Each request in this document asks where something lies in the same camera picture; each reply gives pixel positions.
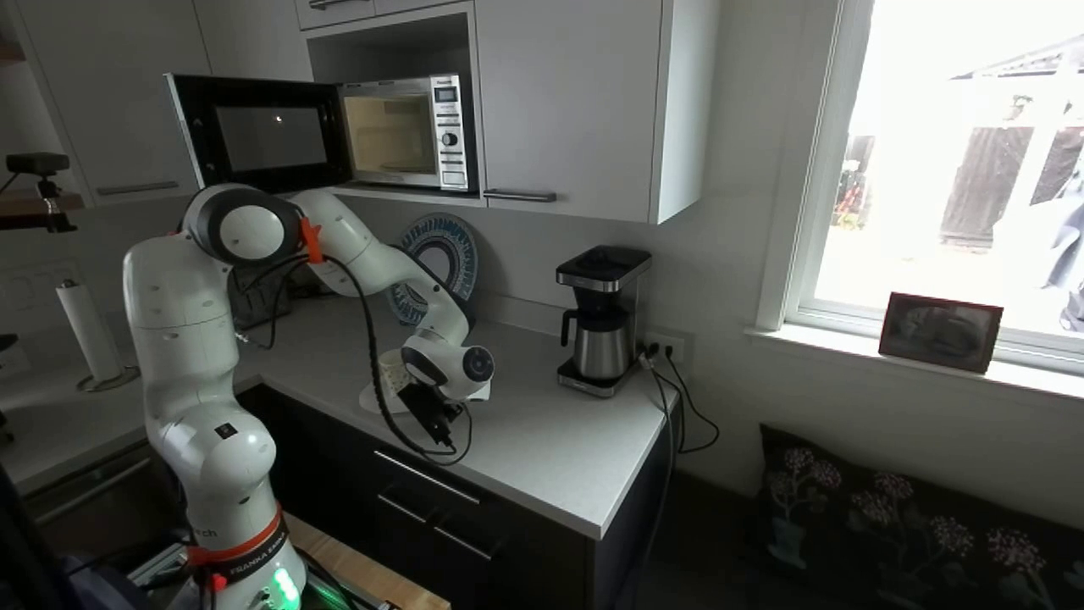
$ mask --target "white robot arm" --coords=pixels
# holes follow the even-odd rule
[[[292,549],[269,484],[275,441],[237,407],[237,344],[228,301],[232,266],[280,266],[308,248],[337,295],[376,295],[406,281],[427,317],[402,344],[406,372],[446,403],[486,402],[491,360],[465,345],[467,320],[440,281],[380,243],[331,195],[280,203],[219,183],[192,196],[183,233],[126,255],[126,317],[143,370],[147,433],[185,500],[188,563],[215,607],[295,607],[305,563]]]

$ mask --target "kitchen counter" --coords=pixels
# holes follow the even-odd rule
[[[406,335],[387,301],[372,299],[380,348]],[[279,325],[279,345],[258,348],[269,329],[240,348],[237,388],[269,382],[349,427],[401,443],[372,407],[367,325],[360,301],[299,301]],[[648,460],[664,412],[648,372],[625,380],[608,402],[564,391],[556,366],[564,348],[535,334],[481,322],[474,345],[495,357],[495,394],[472,407],[472,456],[449,473],[552,522],[603,540],[639,466]],[[17,443],[3,447],[3,467],[20,493],[38,493],[143,439],[140,382],[110,394],[79,394],[79,366],[3,382],[0,412],[9,413]]]

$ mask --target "window sill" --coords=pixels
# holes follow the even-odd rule
[[[869,341],[869,335],[846,335],[846,334],[829,334],[829,329],[814,329],[814,325],[779,325],[776,334],[747,329],[745,335],[765,341],[765,344],[781,344],[781,345],[856,357],[856,360],[878,360],[884,366],[911,370],[917,376],[944,376],[944,380],[967,380],[967,382],[998,388],[998,391],[1028,391],[1028,394],[1084,402],[1084,380],[1072,372],[1032,370],[1032,366],[1015,366],[1015,362],[998,362],[998,360],[992,360],[986,372],[966,372],[966,370],[881,357],[878,341]]]

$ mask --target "coffee maker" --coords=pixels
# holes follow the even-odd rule
[[[633,362],[633,278],[648,263],[648,252],[608,243],[556,269],[556,281],[575,293],[575,310],[561,317],[572,357],[556,370],[560,382],[589,398],[619,391]]]

